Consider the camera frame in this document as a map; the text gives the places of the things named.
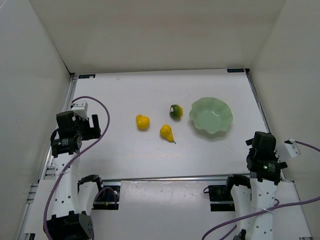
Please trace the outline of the yellow fake lemon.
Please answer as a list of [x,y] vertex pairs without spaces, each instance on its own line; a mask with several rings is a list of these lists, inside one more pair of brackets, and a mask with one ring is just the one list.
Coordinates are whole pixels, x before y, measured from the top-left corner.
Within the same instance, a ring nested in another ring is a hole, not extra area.
[[138,129],[140,130],[146,130],[150,125],[150,119],[142,114],[138,114],[135,118],[135,121]]

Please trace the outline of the yellow fake pear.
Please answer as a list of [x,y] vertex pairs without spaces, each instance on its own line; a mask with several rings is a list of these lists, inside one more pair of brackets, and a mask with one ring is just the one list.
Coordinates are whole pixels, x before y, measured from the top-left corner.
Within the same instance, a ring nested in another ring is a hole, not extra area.
[[168,142],[176,144],[173,133],[172,133],[172,129],[169,125],[164,124],[161,127],[159,133],[160,133],[160,136],[165,140],[167,140]]

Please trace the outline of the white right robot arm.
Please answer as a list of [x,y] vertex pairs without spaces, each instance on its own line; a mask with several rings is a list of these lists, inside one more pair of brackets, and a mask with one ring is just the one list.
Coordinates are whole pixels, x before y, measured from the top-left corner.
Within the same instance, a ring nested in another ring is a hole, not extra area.
[[236,222],[234,240],[272,240],[273,213],[276,192],[281,181],[282,169],[288,167],[276,156],[276,138],[271,133],[257,131],[246,141],[250,146],[246,157],[250,176],[232,174],[227,179],[235,208]]

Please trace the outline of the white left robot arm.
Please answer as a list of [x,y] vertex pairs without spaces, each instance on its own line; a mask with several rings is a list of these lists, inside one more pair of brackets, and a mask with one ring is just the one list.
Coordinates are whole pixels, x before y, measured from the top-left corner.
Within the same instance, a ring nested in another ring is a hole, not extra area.
[[84,141],[101,140],[96,114],[88,117],[85,110],[69,110],[56,115],[58,128],[50,137],[55,167],[55,183],[43,213],[43,230],[49,240],[92,240],[93,221],[90,216],[96,196],[103,189],[97,174],[79,177],[80,155]]

